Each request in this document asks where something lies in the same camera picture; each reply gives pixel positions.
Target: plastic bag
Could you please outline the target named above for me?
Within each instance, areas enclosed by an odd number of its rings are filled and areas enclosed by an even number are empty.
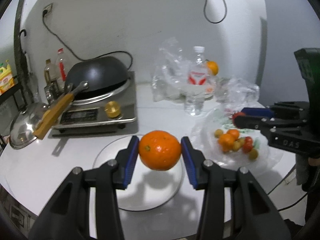
[[[257,102],[251,102],[244,107],[261,107]],[[230,109],[231,104],[222,104],[212,111],[198,123],[192,130],[190,140],[195,149],[203,152],[205,158],[213,160],[219,166],[231,170],[237,170],[241,166],[246,166],[254,176],[260,176],[270,171],[282,158],[283,152],[270,152],[267,139],[259,130],[238,129],[240,137],[251,136],[254,140],[255,148],[259,152],[256,160],[251,161],[240,149],[238,152],[224,154],[214,137],[214,131],[222,129],[226,132],[228,129],[235,129],[232,124],[231,113],[238,110]]]
[[[192,62],[182,54],[176,38],[165,40],[159,47],[152,76],[152,94],[155,102],[164,99],[177,100],[187,91],[188,72]],[[208,76],[205,98],[213,95],[215,76]]]
[[[241,78],[221,78],[217,80],[215,96],[219,103],[237,103],[258,101],[260,88]]]

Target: hand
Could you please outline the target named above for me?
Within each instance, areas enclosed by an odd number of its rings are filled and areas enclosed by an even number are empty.
[[[319,166],[320,158],[319,159],[308,158],[308,163],[310,166]]]

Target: electrical outlet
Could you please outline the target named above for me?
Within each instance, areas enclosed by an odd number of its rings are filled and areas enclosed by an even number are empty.
[[[48,12],[44,15],[44,17],[48,16],[48,14],[50,14],[52,12],[52,6],[53,6],[53,3],[47,5],[46,7],[43,8],[42,11],[44,10],[47,10]]]

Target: gold knob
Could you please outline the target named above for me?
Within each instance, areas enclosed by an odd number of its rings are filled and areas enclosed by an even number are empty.
[[[120,105],[116,101],[108,102],[104,107],[104,111],[109,118],[116,118],[121,114]]]

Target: yellow detergent bottle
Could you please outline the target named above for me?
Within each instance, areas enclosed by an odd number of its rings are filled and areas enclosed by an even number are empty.
[[[3,94],[6,92],[9,88],[14,86],[13,76],[11,72],[11,66],[8,63],[9,60],[7,59],[5,61],[7,63],[7,67],[5,68],[2,65],[0,65],[0,92]]]

